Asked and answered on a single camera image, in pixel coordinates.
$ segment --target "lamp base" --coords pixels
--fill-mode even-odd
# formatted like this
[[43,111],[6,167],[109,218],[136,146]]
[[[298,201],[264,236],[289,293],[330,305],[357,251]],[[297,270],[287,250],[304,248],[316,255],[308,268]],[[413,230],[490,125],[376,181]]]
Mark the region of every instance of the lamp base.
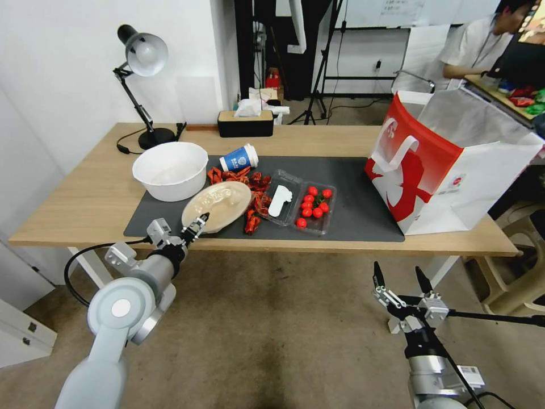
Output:
[[167,128],[154,128],[153,136],[145,131],[138,137],[138,145],[142,149],[153,148],[167,142],[176,142],[176,135],[174,132]]

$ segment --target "shopping bag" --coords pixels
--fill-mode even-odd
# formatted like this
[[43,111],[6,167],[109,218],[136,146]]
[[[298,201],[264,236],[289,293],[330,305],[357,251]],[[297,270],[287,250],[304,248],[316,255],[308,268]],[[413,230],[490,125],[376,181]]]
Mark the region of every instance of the shopping bag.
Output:
[[394,97],[366,173],[406,235],[472,229],[543,140],[460,89],[434,94],[415,119]]

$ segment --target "lamp shade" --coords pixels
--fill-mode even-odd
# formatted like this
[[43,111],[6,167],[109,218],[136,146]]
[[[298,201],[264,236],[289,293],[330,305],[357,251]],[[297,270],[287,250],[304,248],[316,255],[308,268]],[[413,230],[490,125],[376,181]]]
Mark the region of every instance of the lamp shade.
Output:
[[156,35],[139,33],[124,24],[118,28],[118,37],[125,44],[125,57],[135,74],[151,77],[165,66],[169,51],[165,42]]

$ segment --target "wooden table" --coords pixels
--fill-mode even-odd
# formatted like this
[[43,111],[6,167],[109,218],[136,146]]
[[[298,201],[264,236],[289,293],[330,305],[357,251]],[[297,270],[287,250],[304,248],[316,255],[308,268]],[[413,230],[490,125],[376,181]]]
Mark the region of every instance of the wooden table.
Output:
[[500,108],[524,126],[531,128],[531,121],[536,115],[530,115],[525,108],[516,107],[509,99],[497,89],[487,84],[480,75],[466,76],[466,87],[475,92],[481,98]]
[[[161,126],[174,129],[173,125]],[[124,155],[116,140],[141,128],[119,123],[64,179],[36,212],[10,239],[12,245],[79,248],[140,237],[125,237],[123,231],[133,215],[144,188],[133,179],[135,155]],[[184,131],[181,140],[195,142],[210,155],[224,155],[245,143],[259,155],[270,156],[368,156],[379,133],[378,126],[280,126],[272,137],[223,139],[216,131]],[[124,140],[138,151],[137,135]],[[136,248],[148,248],[146,244]],[[408,236],[402,243],[376,241],[316,241],[199,239],[192,249],[261,252],[369,252],[403,255],[433,255],[427,274],[437,283],[461,255],[514,256],[515,246],[497,224],[486,216],[473,230],[456,233]],[[110,274],[93,253],[78,258],[95,283],[102,287]]]

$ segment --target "white bowl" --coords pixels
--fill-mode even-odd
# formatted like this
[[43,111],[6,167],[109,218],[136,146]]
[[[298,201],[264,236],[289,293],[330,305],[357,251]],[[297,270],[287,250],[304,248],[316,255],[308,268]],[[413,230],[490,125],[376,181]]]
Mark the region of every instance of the white bowl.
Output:
[[164,202],[193,196],[206,182],[207,152],[190,142],[168,142],[145,151],[132,175],[149,194]]

